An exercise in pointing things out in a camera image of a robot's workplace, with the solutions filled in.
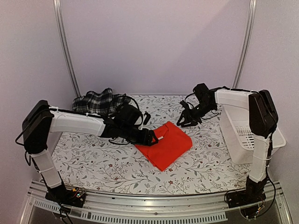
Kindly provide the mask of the red garment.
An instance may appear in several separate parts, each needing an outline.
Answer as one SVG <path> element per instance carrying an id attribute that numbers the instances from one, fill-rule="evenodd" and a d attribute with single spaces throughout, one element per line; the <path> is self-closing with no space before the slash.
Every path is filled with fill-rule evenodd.
<path id="1" fill-rule="evenodd" d="M 160 171 L 165 171 L 192 147 L 192 139 L 170 121 L 155 129 L 154 133 L 158 138 L 157 144 L 135 147 Z"/>

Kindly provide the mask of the black white plaid skirt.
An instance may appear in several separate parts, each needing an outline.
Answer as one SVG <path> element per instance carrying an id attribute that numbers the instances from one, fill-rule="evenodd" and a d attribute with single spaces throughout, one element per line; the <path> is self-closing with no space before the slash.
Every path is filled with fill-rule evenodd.
<path id="1" fill-rule="evenodd" d="M 72 111 L 98 115 L 113 115 L 120 111 L 131 99 L 126 94 L 114 94 L 111 88 L 101 93 L 88 91 L 84 96 L 72 102 Z"/>

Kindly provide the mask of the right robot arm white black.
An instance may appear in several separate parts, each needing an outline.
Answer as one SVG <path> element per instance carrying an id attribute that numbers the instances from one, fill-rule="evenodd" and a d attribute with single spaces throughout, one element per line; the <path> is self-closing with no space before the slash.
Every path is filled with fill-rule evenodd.
<path id="1" fill-rule="evenodd" d="M 229 155 L 235 164 L 250 163 L 242 200 L 252 203 L 269 180 L 268 166 L 273 150 L 273 134 L 278 114 L 268 90 L 249 91 L 226 86 L 209 89 L 204 83 L 193 89 L 198 105 L 182 100 L 180 127 L 196 126 L 205 115 L 222 106 L 220 127 Z"/>

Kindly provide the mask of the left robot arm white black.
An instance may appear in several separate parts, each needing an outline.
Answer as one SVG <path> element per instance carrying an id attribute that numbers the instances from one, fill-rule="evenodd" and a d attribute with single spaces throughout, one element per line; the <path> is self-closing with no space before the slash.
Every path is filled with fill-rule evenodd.
<path id="1" fill-rule="evenodd" d="M 158 143 L 154 131 L 143 127 L 149 119 L 139 108 L 125 104 L 116 115 L 73 112 L 52 107 L 40 100 L 22 123 L 15 143 L 24 147 L 28 164 L 41 175 L 48 192 L 60 203 L 69 199 L 69 190 L 57 171 L 48 151 L 49 133 L 84 133 L 102 138 L 123 138 L 129 144 L 152 146 Z"/>

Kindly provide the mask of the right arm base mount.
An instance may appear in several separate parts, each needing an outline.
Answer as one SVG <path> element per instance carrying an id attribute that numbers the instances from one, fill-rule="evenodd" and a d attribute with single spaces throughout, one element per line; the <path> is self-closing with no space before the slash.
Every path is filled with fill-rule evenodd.
<path id="1" fill-rule="evenodd" d="M 224 201 L 229 208 L 240 207 L 252 203 L 262 202 L 266 199 L 264 190 L 255 190 L 251 187 L 244 190 L 230 190 L 225 193 Z"/>

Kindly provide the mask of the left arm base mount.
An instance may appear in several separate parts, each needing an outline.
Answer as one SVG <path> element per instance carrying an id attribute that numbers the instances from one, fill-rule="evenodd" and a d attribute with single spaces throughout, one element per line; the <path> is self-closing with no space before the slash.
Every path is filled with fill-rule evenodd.
<path id="1" fill-rule="evenodd" d="M 56 202 L 57 204 L 69 205 L 83 208 L 86 198 L 86 191 L 82 188 L 67 189 L 63 184 L 48 188 L 45 199 Z"/>

